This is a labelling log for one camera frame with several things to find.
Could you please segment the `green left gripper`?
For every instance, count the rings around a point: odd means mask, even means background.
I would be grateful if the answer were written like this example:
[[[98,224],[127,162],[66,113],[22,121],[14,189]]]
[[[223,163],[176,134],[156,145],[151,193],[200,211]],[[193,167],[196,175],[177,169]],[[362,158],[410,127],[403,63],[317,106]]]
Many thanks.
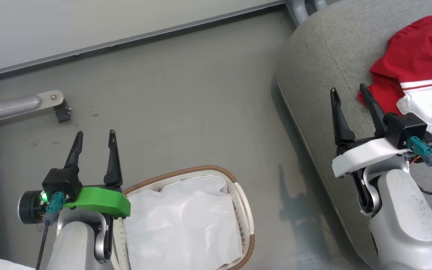
[[[77,132],[64,168],[77,167],[79,155],[83,148],[83,131]],[[108,139],[109,159],[103,183],[107,187],[120,188],[123,184],[118,142],[115,130],[109,131]],[[53,224],[60,211],[64,208],[81,209],[89,212],[106,214],[113,217],[129,217],[131,203],[121,192],[105,189],[99,186],[85,186],[74,202],[69,199],[62,203],[61,196],[57,202],[43,190],[26,191],[19,198],[18,217],[23,224],[45,223],[45,216],[49,213],[50,223]]]

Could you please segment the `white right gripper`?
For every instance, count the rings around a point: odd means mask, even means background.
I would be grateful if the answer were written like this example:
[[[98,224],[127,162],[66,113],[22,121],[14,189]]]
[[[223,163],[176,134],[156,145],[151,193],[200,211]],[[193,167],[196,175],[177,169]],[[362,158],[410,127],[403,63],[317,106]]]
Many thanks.
[[[363,102],[370,111],[375,128],[374,136],[384,137],[387,130],[387,125],[384,123],[384,111],[365,84],[360,84],[359,88]],[[341,145],[342,143],[352,142],[356,139],[356,136],[348,126],[341,108],[341,98],[339,97],[338,91],[335,87],[331,88],[330,90],[330,101],[331,117],[334,130],[334,143],[336,145]],[[362,168],[389,159],[397,154],[403,154],[407,152],[410,152],[410,149],[398,149],[393,146],[386,138],[379,138],[350,149],[335,157],[332,160],[331,167],[334,176],[341,177],[346,173],[358,171]]]

